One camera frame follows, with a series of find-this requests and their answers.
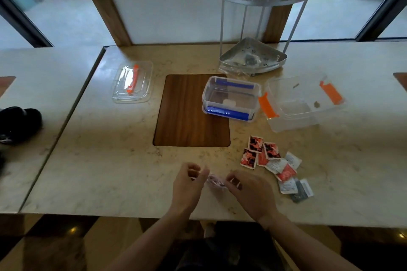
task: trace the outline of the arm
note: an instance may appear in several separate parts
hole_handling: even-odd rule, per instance
[[[173,186],[168,212],[138,238],[105,271],[155,270],[198,204],[209,175],[194,163],[182,164]]]
[[[226,180],[225,185],[246,212],[277,240],[301,270],[360,271],[280,214],[266,180],[244,171],[234,171]]]

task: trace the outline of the orange container clip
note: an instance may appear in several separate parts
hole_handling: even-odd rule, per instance
[[[131,85],[129,85],[127,87],[127,90],[126,90],[128,94],[133,93],[135,84],[137,83],[137,78],[138,78],[138,65],[135,64],[134,68],[133,68],[133,81],[131,82]]]
[[[260,107],[266,114],[267,118],[280,117],[270,105],[269,100],[267,100],[267,92],[263,96],[258,97],[258,102],[260,103]]]
[[[325,91],[325,93],[331,99],[334,105],[338,105],[343,102],[343,97],[339,94],[339,92],[336,90],[333,84],[328,83],[324,85],[323,81],[321,81],[319,85],[321,86],[322,90]]]

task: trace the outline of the container lid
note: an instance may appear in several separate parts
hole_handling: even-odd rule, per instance
[[[151,93],[151,61],[128,61],[119,66],[112,99],[116,103],[142,103]]]
[[[343,108],[346,100],[322,72],[271,78],[259,103],[268,118],[300,119]]]

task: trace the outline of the black shoe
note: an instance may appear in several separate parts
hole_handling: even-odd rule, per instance
[[[33,108],[12,106],[0,111],[0,143],[16,145],[36,134],[42,127],[41,113]]]

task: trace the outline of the forearm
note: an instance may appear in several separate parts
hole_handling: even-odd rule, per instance
[[[105,271],[155,270],[187,221],[186,215],[167,212]]]
[[[260,224],[281,245],[302,271],[359,270],[330,248],[306,234],[281,214],[260,221]]]

